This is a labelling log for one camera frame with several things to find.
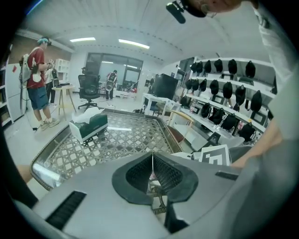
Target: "glass table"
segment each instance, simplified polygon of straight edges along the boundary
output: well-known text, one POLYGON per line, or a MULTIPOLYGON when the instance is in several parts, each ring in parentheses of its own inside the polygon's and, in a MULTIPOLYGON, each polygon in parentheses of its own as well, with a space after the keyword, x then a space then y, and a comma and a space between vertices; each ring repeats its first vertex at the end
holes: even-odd
POLYGON ((108 127, 81 144, 69 126, 34 158, 31 174, 47 190, 98 163, 143 152, 182 152, 161 118, 105 109, 108 127))

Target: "man in red shirt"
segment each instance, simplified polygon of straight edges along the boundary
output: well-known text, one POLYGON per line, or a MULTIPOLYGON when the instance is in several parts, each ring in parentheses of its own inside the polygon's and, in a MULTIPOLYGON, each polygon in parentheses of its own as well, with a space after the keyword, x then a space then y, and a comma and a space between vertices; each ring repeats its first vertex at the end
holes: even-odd
POLYGON ((44 60, 44 50, 47 49, 48 43, 49 38, 43 36, 37 41, 38 47, 34 48, 28 56, 28 67, 32 69, 31 77, 27 82, 28 96, 42 131, 59 123, 58 119, 51 117, 44 80, 44 72, 53 67, 51 64, 45 64, 44 60), (47 122, 42 120, 40 110, 43 110, 47 122))

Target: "television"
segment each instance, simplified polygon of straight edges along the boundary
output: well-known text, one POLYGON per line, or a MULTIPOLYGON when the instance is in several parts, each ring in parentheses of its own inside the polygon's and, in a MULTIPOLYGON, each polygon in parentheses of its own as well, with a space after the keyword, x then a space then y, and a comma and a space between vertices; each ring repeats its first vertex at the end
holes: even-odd
POLYGON ((173 99, 178 80, 165 74, 156 75, 153 95, 173 99))

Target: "brown wall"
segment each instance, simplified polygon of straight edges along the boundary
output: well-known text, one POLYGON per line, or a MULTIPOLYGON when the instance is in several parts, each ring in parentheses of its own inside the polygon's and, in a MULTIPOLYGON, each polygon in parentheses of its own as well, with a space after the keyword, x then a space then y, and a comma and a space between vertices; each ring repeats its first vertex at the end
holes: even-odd
MULTIPOLYGON (((34 47, 37 46, 36 40, 16 35, 13 39, 13 48, 11 54, 9 55, 8 64, 18 63, 23 55, 30 53, 34 47)), ((71 60, 71 53, 62 50, 55 46, 50 46, 45 50, 45 62, 48 62, 50 59, 64 59, 67 61, 71 60)))

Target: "blue shorts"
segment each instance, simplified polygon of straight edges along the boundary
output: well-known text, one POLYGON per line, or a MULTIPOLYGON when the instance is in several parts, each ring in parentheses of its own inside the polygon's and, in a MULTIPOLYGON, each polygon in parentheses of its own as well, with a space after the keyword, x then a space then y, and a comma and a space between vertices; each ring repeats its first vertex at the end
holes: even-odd
POLYGON ((49 104, 45 86, 36 89, 28 88, 28 96, 31 100, 32 109, 34 110, 42 110, 49 104))

